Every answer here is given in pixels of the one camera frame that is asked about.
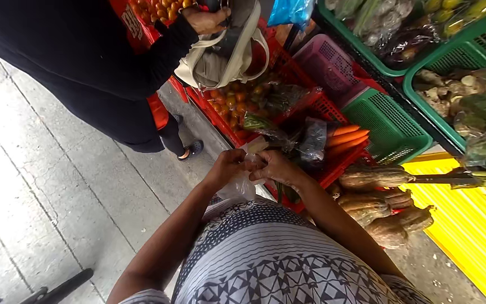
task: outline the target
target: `patterned shirt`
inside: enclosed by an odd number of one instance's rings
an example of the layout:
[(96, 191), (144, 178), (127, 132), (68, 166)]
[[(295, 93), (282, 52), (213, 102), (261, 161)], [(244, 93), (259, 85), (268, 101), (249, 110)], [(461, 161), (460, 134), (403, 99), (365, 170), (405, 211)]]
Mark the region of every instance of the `patterned shirt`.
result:
[[(172, 303), (431, 304), (410, 282), (378, 275), (316, 226), (258, 197), (209, 206)], [(124, 304), (168, 304), (147, 289)]]

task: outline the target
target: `green plastic basket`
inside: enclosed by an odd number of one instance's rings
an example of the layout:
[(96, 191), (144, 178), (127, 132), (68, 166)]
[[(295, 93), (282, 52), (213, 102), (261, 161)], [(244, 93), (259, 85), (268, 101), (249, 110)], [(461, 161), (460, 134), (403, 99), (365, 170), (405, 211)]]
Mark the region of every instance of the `green plastic basket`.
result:
[(318, 0), (318, 11), (326, 22), (333, 25), (368, 61), (370, 61), (378, 71), (386, 76), (397, 77), (404, 75), (408, 69), (393, 70), (388, 68), (376, 55), (350, 31), (344, 23), (335, 18), (332, 11), (326, 8), (325, 0)]
[(412, 87), (415, 73), (425, 68), (445, 75), (453, 68), (477, 70), (486, 68), (486, 17), (457, 34), (429, 56), (412, 66), (402, 83), (406, 95), (462, 151), (466, 141)]
[(391, 97), (367, 89), (342, 108), (348, 120), (370, 130), (367, 151), (378, 164), (400, 164), (427, 150), (433, 138)]

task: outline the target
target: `concrete floor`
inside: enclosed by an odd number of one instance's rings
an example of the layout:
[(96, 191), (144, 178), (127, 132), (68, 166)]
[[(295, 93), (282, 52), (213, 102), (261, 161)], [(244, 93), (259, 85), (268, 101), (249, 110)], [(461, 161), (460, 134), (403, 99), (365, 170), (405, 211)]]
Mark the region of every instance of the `concrete floor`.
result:
[[(142, 244), (228, 148), (170, 85), (159, 94), (169, 110), (185, 116), (184, 141), (199, 136), (208, 153), (189, 162), (168, 151), (135, 153), (78, 120), (44, 87), (0, 60), (3, 303), (53, 288), (88, 267), (93, 278), (64, 303), (103, 303)], [(486, 303), (423, 233), (388, 253), (435, 303)]]

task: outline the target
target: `yellow surface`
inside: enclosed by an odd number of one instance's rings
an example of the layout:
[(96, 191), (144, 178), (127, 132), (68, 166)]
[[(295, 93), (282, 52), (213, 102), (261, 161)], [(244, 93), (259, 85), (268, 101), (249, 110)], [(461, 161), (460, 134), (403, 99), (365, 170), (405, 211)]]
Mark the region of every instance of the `yellow surface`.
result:
[[(403, 167), (407, 172), (441, 174), (457, 168), (453, 158), (422, 156)], [(435, 205), (427, 235), (486, 296), (486, 188), (451, 190), (449, 184), (406, 184), (420, 208)]]

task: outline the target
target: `woman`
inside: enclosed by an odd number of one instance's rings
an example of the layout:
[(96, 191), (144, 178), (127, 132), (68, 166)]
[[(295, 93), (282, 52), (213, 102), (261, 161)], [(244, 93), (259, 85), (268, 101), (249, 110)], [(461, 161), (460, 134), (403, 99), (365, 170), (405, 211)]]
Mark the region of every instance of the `woman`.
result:
[(156, 22), (163, 36), (135, 55), (127, 35), (132, 28), (142, 37), (142, 29), (127, 0), (111, 1), (128, 7), (124, 18), (109, 0), (0, 0), (0, 58), (40, 82), (71, 113), (135, 151), (154, 153), (166, 146), (179, 160), (199, 154), (203, 142), (183, 147), (182, 117), (168, 113), (155, 92), (199, 34), (223, 29), (219, 23), (230, 10), (187, 8), (168, 29)]
[[(387, 254), (299, 167), (262, 151), (263, 169), (224, 151), (122, 273), (108, 304), (168, 303), (162, 292), (183, 261), (173, 303), (431, 303)], [(212, 196), (241, 170), (292, 187), (316, 226), (273, 201)]]

